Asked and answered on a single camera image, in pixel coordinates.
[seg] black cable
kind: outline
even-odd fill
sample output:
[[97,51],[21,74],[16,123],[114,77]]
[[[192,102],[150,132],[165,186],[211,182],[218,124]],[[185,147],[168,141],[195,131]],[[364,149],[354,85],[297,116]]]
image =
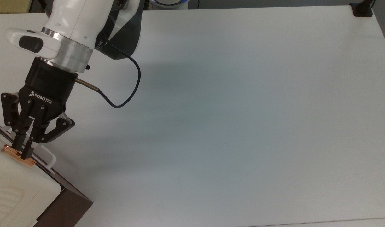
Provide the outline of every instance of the black cable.
[[108,97],[107,97],[101,90],[98,90],[98,91],[97,91],[101,96],[103,96],[103,98],[104,98],[104,99],[105,99],[105,100],[106,100],[112,107],[114,107],[114,108],[121,108],[121,107],[123,107],[124,105],[126,105],[126,104],[132,99],[133,95],[135,95],[135,93],[136,93],[136,90],[138,90],[139,83],[140,83],[140,81],[141,81],[141,69],[140,69],[138,63],[137,63],[132,57],[130,57],[129,55],[127,55],[125,52],[123,52],[122,50],[120,50],[118,47],[114,46],[112,43],[110,43],[110,41],[108,40],[107,36],[105,36],[105,37],[106,37],[107,43],[108,43],[110,46],[112,46],[114,49],[116,49],[119,53],[122,53],[122,54],[125,55],[127,58],[129,58],[129,60],[131,60],[131,62],[133,62],[133,63],[135,64],[136,68],[138,69],[138,81],[136,82],[136,86],[135,86],[135,88],[133,89],[133,92],[132,92],[132,94],[129,96],[129,98],[126,99],[125,102],[123,102],[121,105],[115,105],[115,104],[113,104],[113,103],[110,101],[110,99],[109,99],[109,98],[108,98]]

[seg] silver metal ring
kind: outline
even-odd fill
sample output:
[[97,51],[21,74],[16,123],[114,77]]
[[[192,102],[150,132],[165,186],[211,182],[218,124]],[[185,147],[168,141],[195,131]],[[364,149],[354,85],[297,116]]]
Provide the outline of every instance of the silver metal ring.
[[41,60],[71,73],[85,71],[93,53],[92,49],[45,27],[41,31],[61,42],[59,52],[54,59],[40,58]]

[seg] white table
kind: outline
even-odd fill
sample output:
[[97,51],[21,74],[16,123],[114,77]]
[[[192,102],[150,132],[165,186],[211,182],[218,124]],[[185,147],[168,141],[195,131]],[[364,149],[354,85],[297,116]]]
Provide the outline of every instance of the white table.
[[[0,15],[0,94],[33,56]],[[76,85],[76,126],[47,144],[94,201],[85,226],[243,227],[385,218],[385,40],[350,6],[149,11],[141,85],[123,109]],[[114,102],[130,61],[97,51],[80,75]],[[2,109],[0,105],[0,123]]]

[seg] black mount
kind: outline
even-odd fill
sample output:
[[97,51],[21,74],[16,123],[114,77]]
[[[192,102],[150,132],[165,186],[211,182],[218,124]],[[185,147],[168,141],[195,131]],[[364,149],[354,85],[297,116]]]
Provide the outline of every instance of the black mount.
[[[77,74],[50,66],[34,58],[25,86],[18,93],[2,93],[2,109],[5,125],[15,133],[12,148],[20,151],[26,132],[32,124],[30,138],[21,158],[31,157],[34,144],[53,141],[74,126],[65,114],[65,104],[74,86]],[[45,133],[50,122],[57,118],[56,127]]]
[[361,3],[350,3],[352,6],[352,12],[355,17],[371,17],[373,12],[371,10],[371,4],[374,0],[364,0]]

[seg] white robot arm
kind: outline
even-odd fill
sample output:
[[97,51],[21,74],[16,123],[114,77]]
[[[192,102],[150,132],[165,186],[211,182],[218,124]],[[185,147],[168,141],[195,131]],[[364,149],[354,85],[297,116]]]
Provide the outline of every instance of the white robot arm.
[[[65,103],[78,80],[77,73],[87,69],[93,49],[112,59],[133,54],[143,5],[143,0],[55,0],[40,32],[16,28],[6,31],[10,43],[38,56],[25,86],[18,93],[1,95],[5,125],[12,128],[15,137],[12,148],[21,150],[32,124],[22,159],[31,157],[37,144],[53,141],[74,126],[64,112]],[[56,128],[45,134],[55,118]]]

